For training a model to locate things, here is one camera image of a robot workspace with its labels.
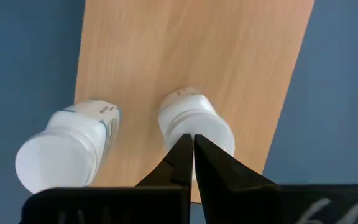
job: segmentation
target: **plastic bottle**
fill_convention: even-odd
[[[169,151],[182,134],[202,134],[215,145],[234,155],[234,135],[230,126],[214,110],[212,104],[192,87],[168,95],[158,116],[165,148]],[[196,180],[193,164],[193,180]]]
[[[51,187],[82,187],[94,180],[114,142],[121,110],[89,100],[57,111],[44,131],[16,155],[16,173],[30,192]]]

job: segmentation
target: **white cylindrical object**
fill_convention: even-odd
[[[89,185],[117,135],[120,119],[120,109],[104,101],[89,100],[56,112],[45,131],[19,149],[19,180],[32,193]]]
[[[184,88],[168,95],[158,116],[165,148],[169,151],[183,134],[202,134],[215,145],[234,155],[234,135],[230,126],[216,114],[209,100],[194,88]],[[193,165],[193,180],[196,180]]]

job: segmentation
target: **blue background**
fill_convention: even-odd
[[[30,195],[14,158],[73,103],[84,0],[0,0],[0,223]],[[358,0],[316,0],[265,166],[278,183],[358,183]],[[203,223],[192,207],[193,223]]]

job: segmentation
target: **wooden board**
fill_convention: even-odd
[[[134,186],[160,162],[160,102],[187,86],[229,123],[235,158],[261,173],[312,7],[313,0],[87,0],[75,101],[106,100],[123,111],[93,185]],[[192,201],[200,201],[198,189]]]

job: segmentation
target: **wooden surface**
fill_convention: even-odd
[[[313,0],[87,0],[75,101],[106,100],[123,111],[93,185],[134,186],[160,162],[159,104],[187,86],[229,123],[235,158],[261,173],[312,7]],[[198,189],[192,201],[200,201]]]

